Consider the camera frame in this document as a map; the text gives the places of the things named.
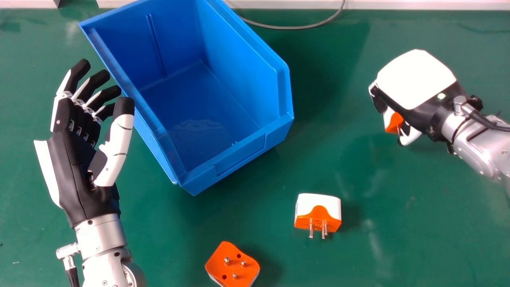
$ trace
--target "metal prong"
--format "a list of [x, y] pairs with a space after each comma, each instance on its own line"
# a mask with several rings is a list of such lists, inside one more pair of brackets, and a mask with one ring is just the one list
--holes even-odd
[[310, 219], [310, 235], [308, 235], [309, 238], [314, 237], [314, 226], [312, 224], [312, 219]]

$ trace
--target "robotic hand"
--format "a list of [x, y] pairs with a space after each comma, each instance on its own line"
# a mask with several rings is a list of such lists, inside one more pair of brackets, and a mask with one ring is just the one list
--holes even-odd
[[386, 132], [407, 146], [420, 135], [447, 143], [448, 152], [477, 173], [505, 185], [510, 195], [510, 125], [480, 113], [482, 102], [467, 96], [452, 71], [423, 50], [390, 63], [369, 86]]
[[[126, 249], [120, 222], [115, 180], [124, 164], [133, 129], [135, 104], [118, 97], [112, 86], [92, 95], [109, 79], [102, 70], [78, 82], [90, 70], [82, 59], [71, 68], [57, 90], [53, 104], [51, 137], [34, 141], [39, 164], [53, 202], [63, 209], [76, 233], [77, 243], [59, 248], [72, 287], [79, 287], [73, 256], [81, 253], [83, 287], [145, 287], [145, 277]], [[113, 116], [105, 144], [95, 150], [100, 123]]]

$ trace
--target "white baseboard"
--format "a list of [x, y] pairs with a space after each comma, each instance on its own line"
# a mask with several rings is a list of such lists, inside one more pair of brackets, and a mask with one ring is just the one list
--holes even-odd
[[0, 8], [4, 9], [56, 9], [60, 0], [0, 0]]
[[[97, 0], [116, 8], [134, 0]], [[336, 9], [341, 0], [224, 0], [240, 9]], [[375, 10], [510, 10], [510, 0], [346, 0], [344, 9]]]

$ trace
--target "gray cable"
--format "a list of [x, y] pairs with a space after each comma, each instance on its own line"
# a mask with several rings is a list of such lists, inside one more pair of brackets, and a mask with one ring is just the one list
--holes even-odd
[[345, 0], [342, 0], [340, 7], [331, 17], [329, 17], [326, 20], [320, 21], [318, 23], [305, 25], [305, 26], [273, 26], [273, 25], [266, 25], [266, 24], [258, 23], [258, 22], [252, 21], [252, 20], [248, 20], [241, 16], [239, 16], [239, 17], [246, 23], [249, 23], [249, 24], [252, 24], [252, 25], [255, 25], [258, 27], [262, 27], [262, 28], [275, 29], [275, 30], [303, 30], [303, 29], [315, 28], [315, 27], [324, 25], [324, 24], [332, 21], [333, 19], [335, 19], [338, 16], [338, 14], [340, 14], [340, 12], [342, 12], [342, 10], [344, 9], [344, 5], [345, 5]]

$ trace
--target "storage bin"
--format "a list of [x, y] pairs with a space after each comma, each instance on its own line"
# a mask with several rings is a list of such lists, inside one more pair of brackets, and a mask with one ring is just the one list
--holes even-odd
[[139, 0], [79, 23], [169, 179], [196, 195], [282, 142], [287, 64], [222, 0]]

